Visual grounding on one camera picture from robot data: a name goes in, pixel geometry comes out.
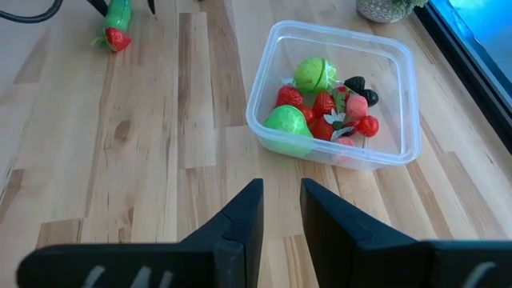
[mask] container rim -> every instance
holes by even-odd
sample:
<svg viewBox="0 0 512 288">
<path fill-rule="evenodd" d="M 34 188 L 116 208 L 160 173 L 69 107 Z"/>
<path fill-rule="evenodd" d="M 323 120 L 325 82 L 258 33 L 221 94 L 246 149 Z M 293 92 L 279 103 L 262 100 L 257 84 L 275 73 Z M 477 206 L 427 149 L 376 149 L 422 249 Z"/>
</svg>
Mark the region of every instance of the container rim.
<svg viewBox="0 0 512 288">
<path fill-rule="evenodd" d="M 336 142 L 326 142 L 323 140 L 307 138 L 301 135 L 288 134 L 279 130 L 273 130 L 264 127 L 256 119 L 256 107 L 259 104 L 259 95 L 262 92 L 262 86 L 256 85 L 257 83 L 263 83 L 266 80 L 267 71 L 270 67 L 271 56 L 274 53 L 278 44 L 278 32 L 287 27 L 299 28 L 304 30 L 312 30 L 314 32 L 324 34 L 335 34 L 337 36 L 345 36 L 349 38 L 357 38 L 361 40 L 367 40 L 369 42 L 376 42 L 383 45 L 393 46 L 399 49 L 406 56 L 406 72 L 409 75 L 409 102 L 410 102 L 410 120 L 412 129 L 412 143 L 410 148 L 403 151 L 400 154 L 389 154 L 375 150 L 363 149 L 360 147 L 344 146 Z M 402 165 L 407 164 L 416 159 L 421 151 L 421 133 L 419 131 L 419 109 L 418 109 L 418 97 L 416 91 L 416 77 L 414 72 L 414 60 L 412 52 L 402 42 L 392 39 L 385 38 L 382 36 L 376 36 L 372 34 L 365 34 L 361 32 L 354 32 L 350 30 L 344 30 L 340 28 L 333 28 L 328 26 L 321 26 L 318 24 L 299 22 L 294 20 L 280 21 L 272 26 L 269 37 L 267 39 L 265 49 L 262 55 L 262 61 L 260 62 L 258 72 L 254 79 L 254 84 L 250 92 L 250 99 L 246 109 L 246 120 L 249 128 L 256 133 L 259 137 L 266 138 L 271 141 L 280 142 L 291 142 L 295 146 L 307 147 L 315 149 L 321 152 L 335 154 L 339 156 L 346 156 L 363 160 L 367 162 L 376 162 L 383 165 Z"/>
</svg>

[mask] black object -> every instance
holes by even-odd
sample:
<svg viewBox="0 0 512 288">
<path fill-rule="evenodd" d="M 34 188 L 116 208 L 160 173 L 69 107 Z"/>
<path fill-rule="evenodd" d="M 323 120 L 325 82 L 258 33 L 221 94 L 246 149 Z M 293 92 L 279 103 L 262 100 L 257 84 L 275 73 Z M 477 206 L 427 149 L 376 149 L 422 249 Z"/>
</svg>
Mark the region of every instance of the black object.
<svg viewBox="0 0 512 288">
<path fill-rule="evenodd" d="M 87 0 L 101 15 L 106 16 L 108 12 L 108 5 L 105 0 Z M 154 0 L 147 0 L 147 4 L 150 7 L 151 13 L 154 15 Z M 55 0 L 54 4 L 43 14 L 36 16 L 18 16 L 5 11 L 0 10 L 0 18 L 4 18 L 13 22 L 33 24 L 46 21 L 52 18 L 58 10 L 61 8 L 62 0 Z"/>
<path fill-rule="evenodd" d="M 262 237 L 263 180 L 255 179 L 180 243 L 50 246 L 22 261 L 17 282 L 21 288 L 256 288 Z"/>
<path fill-rule="evenodd" d="M 429 2 L 423 8 L 416 7 L 414 12 L 461 79 L 489 124 L 494 128 L 508 151 L 512 153 L 512 104 L 510 101 L 512 82 L 499 69 L 470 29 L 465 27 L 463 21 L 458 20 L 458 15 L 452 12 L 453 7 L 447 9 L 448 11 L 441 12 L 436 5 Z M 476 51 L 498 83 L 487 75 L 486 70 L 478 63 L 462 40 Z"/>
<path fill-rule="evenodd" d="M 365 89 L 366 80 L 363 76 L 354 76 L 344 81 L 343 85 L 360 94 Z"/>
<path fill-rule="evenodd" d="M 372 89 L 364 89 L 359 93 L 368 102 L 368 107 L 372 107 L 378 102 L 378 94 Z"/>
<path fill-rule="evenodd" d="M 321 288 L 512 286 L 512 242 L 418 242 L 311 179 L 300 197 Z"/>
</svg>

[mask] black cable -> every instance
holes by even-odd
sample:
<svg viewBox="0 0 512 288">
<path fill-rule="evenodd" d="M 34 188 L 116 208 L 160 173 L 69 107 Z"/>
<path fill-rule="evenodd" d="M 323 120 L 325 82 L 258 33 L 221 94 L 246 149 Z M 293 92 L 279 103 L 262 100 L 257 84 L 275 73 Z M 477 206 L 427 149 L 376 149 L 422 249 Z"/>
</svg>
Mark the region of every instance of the black cable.
<svg viewBox="0 0 512 288">
<path fill-rule="evenodd" d="M 61 5 L 62 0 L 55 0 L 54 4 L 45 13 L 36 16 L 17 16 L 0 10 L 0 18 L 25 24 L 39 23 L 52 18 L 61 8 Z"/>
</svg>

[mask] wooden table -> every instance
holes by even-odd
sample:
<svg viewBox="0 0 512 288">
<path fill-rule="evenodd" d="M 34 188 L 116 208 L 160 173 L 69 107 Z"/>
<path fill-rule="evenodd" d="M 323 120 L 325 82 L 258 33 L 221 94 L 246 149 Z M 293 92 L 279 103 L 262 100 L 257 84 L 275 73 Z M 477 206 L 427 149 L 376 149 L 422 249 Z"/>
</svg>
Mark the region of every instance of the wooden table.
<svg viewBox="0 0 512 288">
<path fill-rule="evenodd" d="M 50 2 L 0 9 L 37 13 Z M 512 157 L 415 16 L 375 24 L 355 0 L 157 1 L 156 18 L 143 1 L 134 8 L 133 43 L 119 54 L 89 46 L 102 18 L 86 1 L 66 1 L 37 25 L 0 20 L 1 287 L 14 285 L 36 247 L 179 241 L 252 178 L 265 179 L 260 287 L 317 286 L 298 204 L 303 177 L 415 238 L 512 236 Z M 357 172 L 258 144 L 247 97 L 283 19 L 412 49 L 417 161 Z"/>
</svg>

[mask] tabletop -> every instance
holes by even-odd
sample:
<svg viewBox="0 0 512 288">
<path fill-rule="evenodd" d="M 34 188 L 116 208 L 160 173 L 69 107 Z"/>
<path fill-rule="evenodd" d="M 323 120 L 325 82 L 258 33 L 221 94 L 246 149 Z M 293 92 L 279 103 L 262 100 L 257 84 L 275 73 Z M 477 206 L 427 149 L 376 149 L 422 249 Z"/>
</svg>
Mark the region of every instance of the tabletop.
<svg viewBox="0 0 512 288">
<path fill-rule="evenodd" d="M 0 9 L 36 14 L 14 0 Z M 417 239 L 512 236 L 512 157 L 425 28 L 377 24 L 355 0 L 134 1 L 133 42 L 90 46 L 102 17 L 66 1 L 48 22 L 0 20 L 0 286 L 36 247 L 176 242 L 253 178 L 265 187 L 260 287 L 316 287 L 299 207 L 313 178 Z M 245 108 L 283 19 L 396 38 L 413 51 L 422 152 L 360 172 L 263 149 Z"/>
</svg>

